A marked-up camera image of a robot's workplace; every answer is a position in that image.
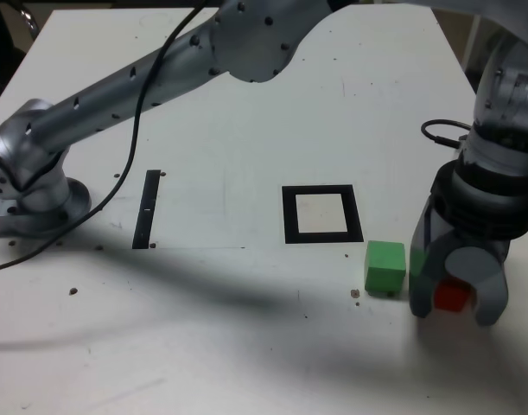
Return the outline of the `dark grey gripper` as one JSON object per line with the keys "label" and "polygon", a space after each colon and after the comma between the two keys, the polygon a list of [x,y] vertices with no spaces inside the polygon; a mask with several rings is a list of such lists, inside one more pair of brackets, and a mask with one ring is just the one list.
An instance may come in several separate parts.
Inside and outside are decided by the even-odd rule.
{"label": "dark grey gripper", "polygon": [[410,310],[425,318],[447,272],[475,292],[474,319],[494,325],[508,303],[504,264],[508,240],[480,238],[450,225],[434,207],[425,208],[410,244]]}

